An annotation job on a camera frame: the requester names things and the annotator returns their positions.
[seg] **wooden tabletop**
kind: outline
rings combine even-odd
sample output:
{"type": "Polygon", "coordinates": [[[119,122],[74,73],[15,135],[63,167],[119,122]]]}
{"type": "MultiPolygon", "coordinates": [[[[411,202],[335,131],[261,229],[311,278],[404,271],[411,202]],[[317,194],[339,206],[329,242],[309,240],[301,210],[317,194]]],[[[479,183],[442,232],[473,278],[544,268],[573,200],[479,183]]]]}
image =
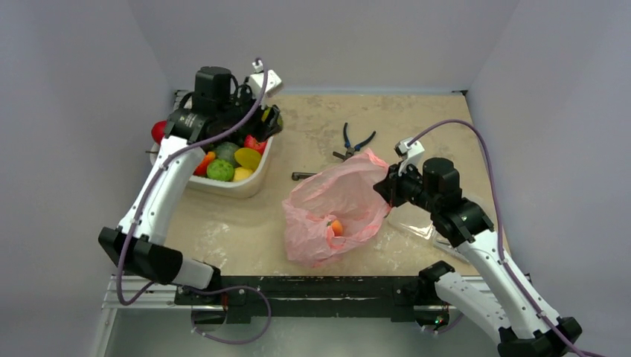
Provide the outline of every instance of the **wooden tabletop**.
{"type": "MultiPolygon", "coordinates": [[[[469,264],[436,249],[429,239],[400,229],[396,222],[423,230],[429,215],[403,205],[392,211],[381,230],[342,260],[308,268],[287,260],[281,201],[298,184],[291,172],[319,172],[340,163],[332,151],[344,152],[342,127],[348,122],[353,144],[377,135],[369,143],[389,164],[399,161],[398,141],[415,136],[438,121],[471,121],[461,95],[281,95],[274,99],[285,127],[271,148],[263,189],[250,199],[232,199],[186,189],[170,224],[166,246],[186,257],[218,266],[224,275],[416,275],[438,260],[462,275],[477,274],[469,264]]],[[[464,195],[478,202],[496,222],[489,180],[480,146],[465,126],[448,124],[421,141],[421,163],[440,156],[454,161],[464,195]]]]}

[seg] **orange toy fruit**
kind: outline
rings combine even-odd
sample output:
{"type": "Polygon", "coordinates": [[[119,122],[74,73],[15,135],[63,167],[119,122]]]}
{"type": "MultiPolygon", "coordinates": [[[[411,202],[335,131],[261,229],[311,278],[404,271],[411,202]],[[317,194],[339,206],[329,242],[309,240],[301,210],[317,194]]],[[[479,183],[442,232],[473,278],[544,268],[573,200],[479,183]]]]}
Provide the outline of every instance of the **orange toy fruit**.
{"type": "Polygon", "coordinates": [[[208,165],[213,162],[213,160],[215,159],[215,153],[214,152],[209,152],[208,154],[206,154],[206,156],[204,156],[204,158],[202,159],[202,163],[199,164],[199,166],[195,169],[195,172],[193,172],[193,174],[195,176],[204,176],[206,177],[206,169],[208,169],[208,165]]]}
{"type": "Polygon", "coordinates": [[[342,223],[337,219],[331,222],[331,228],[333,229],[333,234],[335,234],[336,237],[344,234],[344,227],[342,227],[342,223]]]}

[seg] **toy fruit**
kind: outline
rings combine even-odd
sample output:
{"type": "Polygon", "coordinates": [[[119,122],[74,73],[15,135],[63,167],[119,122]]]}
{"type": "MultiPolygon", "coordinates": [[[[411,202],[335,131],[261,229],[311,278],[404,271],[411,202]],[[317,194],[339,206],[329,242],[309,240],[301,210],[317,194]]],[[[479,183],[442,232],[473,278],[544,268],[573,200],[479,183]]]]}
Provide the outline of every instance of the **toy fruit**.
{"type": "Polygon", "coordinates": [[[226,160],[218,158],[208,165],[206,175],[209,179],[217,181],[230,181],[234,175],[234,168],[226,160]]]}
{"type": "Polygon", "coordinates": [[[217,154],[217,158],[226,160],[232,165],[232,167],[239,167],[239,163],[234,159],[234,153],[240,149],[239,145],[226,141],[219,144],[214,152],[217,154]]]}
{"type": "Polygon", "coordinates": [[[331,228],[333,229],[333,234],[335,234],[336,237],[344,234],[344,227],[342,227],[342,223],[337,219],[331,222],[331,228]]]}
{"type": "Polygon", "coordinates": [[[153,128],[151,128],[151,137],[156,144],[160,145],[162,142],[162,138],[164,138],[164,127],[167,125],[167,121],[159,121],[158,123],[153,124],[153,128]]]}
{"type": "Polygon", "coordinates": [[[242,147],[234,153],[234,159],[246,169],[256,171],[258,164],[260,164],[261,156],[260,153],[254,149],[242,147]]]}
{"type": "Polygon", "coordinates": [[[253,173],[254,171],[250,169],[246,169],[245,167],[237,167],[236,169],[234,169],[234,176],[232,176],[232,182],[239,182],[239,181],[245,180],[248,177],[252,176],[253,173]]]}
{"type": "Polygon", "coordinates": [[[214,159],[215,159],[214,152],[211,151],[208,154],[206,154],[206,156],[204,156],[204,158],[202,159],[202,163],[199,164],[199,166],[195,169],[195,172],[193,172],[193,174],[197,176],[206,176],[206,169],[208,169],[208,165],[211,162],[213,162],[214,159]]]}
{"type": "Polygon", "coordinates": [[[256,141],[256,139],[252,135],[246,136],[246,140],[243,142],[243,147],[253,149],[261,155],[265,151],[266,146],[267,146],[267,141],[260,143],[256,141]]]}

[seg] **green melon toy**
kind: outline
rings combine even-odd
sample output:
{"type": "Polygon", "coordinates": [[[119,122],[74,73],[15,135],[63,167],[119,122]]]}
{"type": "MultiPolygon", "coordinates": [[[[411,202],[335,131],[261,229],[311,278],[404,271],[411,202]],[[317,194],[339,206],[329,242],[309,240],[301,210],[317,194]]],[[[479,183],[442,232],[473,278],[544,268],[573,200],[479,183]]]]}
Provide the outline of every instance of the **green melon toy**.
{"type": "Polygon", "coordinates": [[[226,160],[218,158],[208,165],[206,175],[212,180],[230,181],[234,176],[234,167],[226,160]]]}
{"type": "Polygon", "coordinates": [[[217,154],[217,158],[226,160],[234,168],[234,167],[241,166],[239,165],[239,163],[237,163],[237,160],[234,159],[234,153],[240,148],[241,147],[239,145],[226,141],[224,143],[219,144],[215,148],[214,152],[215,154],[217,154]]]}

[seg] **blue pliers handle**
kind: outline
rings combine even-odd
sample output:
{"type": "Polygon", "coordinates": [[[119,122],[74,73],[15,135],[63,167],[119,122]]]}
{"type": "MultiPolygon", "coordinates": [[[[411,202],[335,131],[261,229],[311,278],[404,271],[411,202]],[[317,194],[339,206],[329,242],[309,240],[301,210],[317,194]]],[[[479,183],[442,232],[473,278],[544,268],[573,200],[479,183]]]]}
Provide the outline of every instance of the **blue pliers handle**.
{"type": "MultiPolygon", "coordinates": [[[[345,148],[349,148],[349,147],[353,147],[353,145],[350,143],[350,140],[348,140],[348,133],[347,133],[347,128],[348,128],[348,123],[344,123],[344,147],[345,148]]],[[[368,137],[368,139],[362,141],[361,143],[355,145],[353,148],[355,149],[355,151],[359,151],[359,149],[363,148],[364,146],[366,146],[366,144],[370,143],[371,140],[373,140],[375,134],[377,132],[373,132],[371,134],[371,136],[368,137]]]]}

